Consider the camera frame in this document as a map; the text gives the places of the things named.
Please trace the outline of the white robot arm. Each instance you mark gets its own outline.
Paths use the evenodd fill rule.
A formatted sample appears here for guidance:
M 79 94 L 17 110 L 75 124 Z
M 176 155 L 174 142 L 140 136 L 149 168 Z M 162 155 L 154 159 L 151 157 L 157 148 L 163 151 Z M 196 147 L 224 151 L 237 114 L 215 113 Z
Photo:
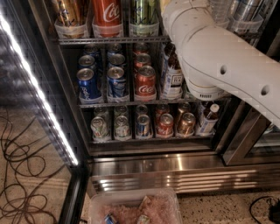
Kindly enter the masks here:
M 207 0 L 160 0 L 164 30 L 198 99 L 222 90 L 280 126 L 280 63 L 215 24 Z

